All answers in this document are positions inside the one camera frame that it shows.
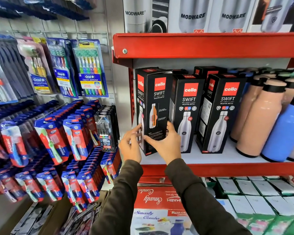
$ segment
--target slotted shelf upright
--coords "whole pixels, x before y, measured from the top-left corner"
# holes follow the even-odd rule
[[[294,33],[117,33],[113,46],[113,63],[129,68],[134,126],[134,59],[290,58],[288,67],[294,67]],[[230,140],[222,154],[202,154],[194,141],[191,153],[182,158],[198,176],[294,175],[294,162],[246,158],[235,151]],[[158,153],[142,153],[141,165],[144,174],[140,182],[159,183],[159,178],[165,178],[165,162]]]

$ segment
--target dark brown sleeve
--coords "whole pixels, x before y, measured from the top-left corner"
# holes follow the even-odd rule
[[[137,183],[143,174],[141,165],[126,160],[119,176],[114,180],[110,196],[91,227],[92,235],[130,234]]]
[[[206,190],[203,181],[193,174],[183,159],[170,162],[165,173],[200,235],[251,235]]]

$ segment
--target blue bottle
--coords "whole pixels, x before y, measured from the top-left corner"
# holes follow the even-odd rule
[[[294,148],[294,98],[279,116],[261,156],[270,162],[284,162]]]
[[[182,235],[184,232],[183,220],[176,219],[173,227],[170,230],[170,235]]]
[[[245,95],[245,93],[247,92],[249,86],[251,85],[251,81],[253,80],[253,76],[254,76],[254,72],[242,72],[240,73],[240,75],[245,75],[245,77],[247,78],[246,79],[246,83],[245,83],[245,86],[244,86],[244,89],[243,89],[243,93],[242,93],[242,96],[241,98],[243,97],[243,95]]]

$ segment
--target silver bottle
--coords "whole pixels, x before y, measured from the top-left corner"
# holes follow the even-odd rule
[[[191,130],[192,130],[192,124],[188,120],[189,116],[191,116],[191,112],[185,111],[183,113],[183,119],[177,130],[177,134],[181,136],[181,147],[180,147],[181,152],[186,152],[188,149],[189,137],[191,135]]]
[[[193,33],[204,29],[207,20],[209,0],[181,0],[179,27],[182,33]]]
[[[226,131],[226,120],[224,118],[228,115],[227,111],[221,111],[220,117],[214,124],[208,144],[208,152],[215,153],[220,150],[221,144]]]
[[[144,120],[143,120],[143,108],[139,106],[139,115],[138,115],[138,124],[142,124],[141,128],[138,130],[138,133],[141,133],[142,135],[138,137],[138,141],[141,141],[139,144],[142,150],[144,150]]]
[[[123,0],[126,33],[147,33],[152,25],[152,0]]]
[[[223,0],[220,31],[232,33],[234,29],[243,29],[250,5],[251,0]]]
[[[270,0],[266,16],[261,24],[262,32],[278,32],[293,0]]]

